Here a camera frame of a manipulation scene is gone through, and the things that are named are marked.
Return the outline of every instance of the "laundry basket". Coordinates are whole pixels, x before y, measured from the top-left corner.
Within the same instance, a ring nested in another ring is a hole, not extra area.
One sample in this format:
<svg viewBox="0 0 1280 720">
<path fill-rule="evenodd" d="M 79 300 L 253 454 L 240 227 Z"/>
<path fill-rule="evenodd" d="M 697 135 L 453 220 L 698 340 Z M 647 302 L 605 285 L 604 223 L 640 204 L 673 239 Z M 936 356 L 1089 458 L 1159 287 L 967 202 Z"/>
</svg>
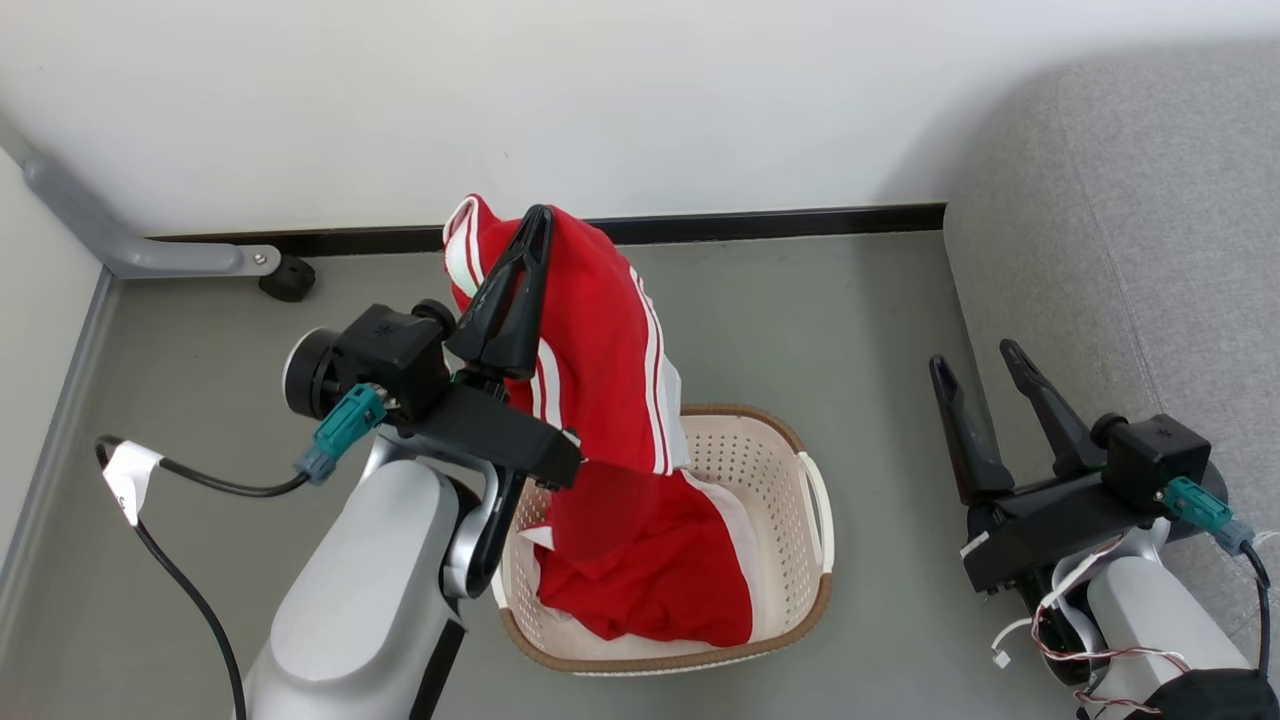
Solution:
<svg viewBox="0 0 1280 720">
<path fill-rule="evenodd" d="M 604 641 L 538 601 L 532 543 L 516 533 L 543 521 L 550 493 L 526 488 L 493 580 L 507 634 L 539 665 L 580 675 L 654 675 L 740 662 L 781 650 L 818 623 L 831 596 L 835 541 L 822 474 L 785 423 L 744 405 L 692 405 L 682 413 L 692 470 L 732 492 L 756 534 L 763 610 L 751 641 L 718 648 L 636 635 Z"/>
</svg>

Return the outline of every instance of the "white panel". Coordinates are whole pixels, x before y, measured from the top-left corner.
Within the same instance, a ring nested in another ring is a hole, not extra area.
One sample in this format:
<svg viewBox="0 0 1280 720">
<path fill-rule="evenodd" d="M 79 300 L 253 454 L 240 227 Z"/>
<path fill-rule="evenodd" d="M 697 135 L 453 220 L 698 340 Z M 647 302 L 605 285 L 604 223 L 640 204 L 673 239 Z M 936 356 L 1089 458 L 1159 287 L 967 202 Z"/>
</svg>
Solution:
<svg viewBox="0 0 1280 720">
<path fill-rule="evenodd" d="M 101 269 L 0 154 L 0 564 Z"/>
<path fill-rule="evenodd" d="M 146 233 L 942 200 L 1018 79 L 1275 0 L 5 0 L 0 105 Z"/>
</svg>

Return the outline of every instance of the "gray fabric upholstery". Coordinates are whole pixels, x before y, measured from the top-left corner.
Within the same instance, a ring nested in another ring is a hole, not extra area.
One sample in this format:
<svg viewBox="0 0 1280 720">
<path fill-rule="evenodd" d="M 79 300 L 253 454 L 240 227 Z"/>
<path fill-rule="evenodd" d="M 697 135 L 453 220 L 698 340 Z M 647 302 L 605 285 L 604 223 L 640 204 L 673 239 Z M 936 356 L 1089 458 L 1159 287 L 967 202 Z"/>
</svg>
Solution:
<svg viewBox="0 0 1280 720">
<path fill-rule="evenodd" d="M 1021 343 L 1087 423 L 1169 413 L 1236 512 L 1280 529 L 1280 41 L 1066 68 L 992 119 L 945 238 L 1006 464 L 1051 455 L 997 352 Z M 1280 574 L 1280 541 L 1262 556 Z M 1202 537 L 1166 564 L 1256 656 L 1247 575 Z"/>
</svg>

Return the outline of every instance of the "brown basket rim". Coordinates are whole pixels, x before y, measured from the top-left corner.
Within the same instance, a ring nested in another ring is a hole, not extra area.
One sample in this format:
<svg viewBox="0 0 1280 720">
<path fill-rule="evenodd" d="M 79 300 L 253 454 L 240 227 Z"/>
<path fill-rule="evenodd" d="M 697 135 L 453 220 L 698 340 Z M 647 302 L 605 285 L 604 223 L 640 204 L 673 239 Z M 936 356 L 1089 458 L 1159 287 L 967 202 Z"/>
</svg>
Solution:
<svg viewBox="0 0 1280 720">
<path fill-rule="evenodd" d="M 791 427 L 782 420 L 769 415 L 759 407 L 733 404 L 685 405 L 681 407 L 681 415 L 736 415 L 759 420 L 786 438 L 792 452 L 797 455 L 804 452 L 804 443 L 800 442 L 795 430 L 792 430 Z M 558 673 L 591 674 L 677 671 L 700 667 L 704 665 L 719 665 L 746 660 L 748 657 L 774 652 L 794 644 L 800 638 L 809 634 L 809 630 L 812 630 L 814 625 L 818 624 L 818 620 L 822 619 L 822 614 L 827 610 L 827 602 L 831 600 L 831 573 L 823 573 L 822 577 L 818 578 L 818 593 L 813 600 L 813 607 L 809 609 L 804 620 L 781 635 L 735 647 L 708 650 L 691 655 L 678 655 L 675 657 L 648 657 L 643 660 L 566 660 L 543 652 L 534 646 L 534 643 L 530 642 L 529 638 L 526 638 L 520 630 L 520 625 L 516 624 L 516 614 L 509 607 L 503 607 L 500 610 L 500 615 L 502 625 L 507 630 L 507 637 L 511 638 L 511 642 L 515 643 L 521 652 L 529 656 L 530 660 L 549 670 L 556 670 Z"/>
</svg>

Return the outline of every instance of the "blue-gray cable connector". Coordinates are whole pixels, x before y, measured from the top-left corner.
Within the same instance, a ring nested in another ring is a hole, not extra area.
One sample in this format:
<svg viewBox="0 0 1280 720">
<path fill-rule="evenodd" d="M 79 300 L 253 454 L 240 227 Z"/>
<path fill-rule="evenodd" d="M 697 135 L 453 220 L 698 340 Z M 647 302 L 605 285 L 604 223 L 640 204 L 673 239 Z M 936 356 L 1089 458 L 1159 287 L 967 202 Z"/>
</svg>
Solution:
<svg viewBox="0 0 1280 720">
<path fill-rule="evenodd" d="M 1225 502 L 1188 478 L 1174 478 L 1165 488 L 1161 502 L 1172 511 L 1174 518 L 1187 520 L 1213 536 L 1231 557 L 1244 552 L 1240 550 L 1243 543 L 1253 541 L 1253 528 L 1233 519 L 1231 509 Z"/>
<path fill-rule="evenodd" d="M 312 484 L 329 479 L 338 460 L 356 441 L 369 434 L 387 418 L 383 397 L 370 383 L 351 388 L 329 411 L 311 436 L 311 447 L 293 462 L 293 469 L 306 473 Z"/>
</svg>

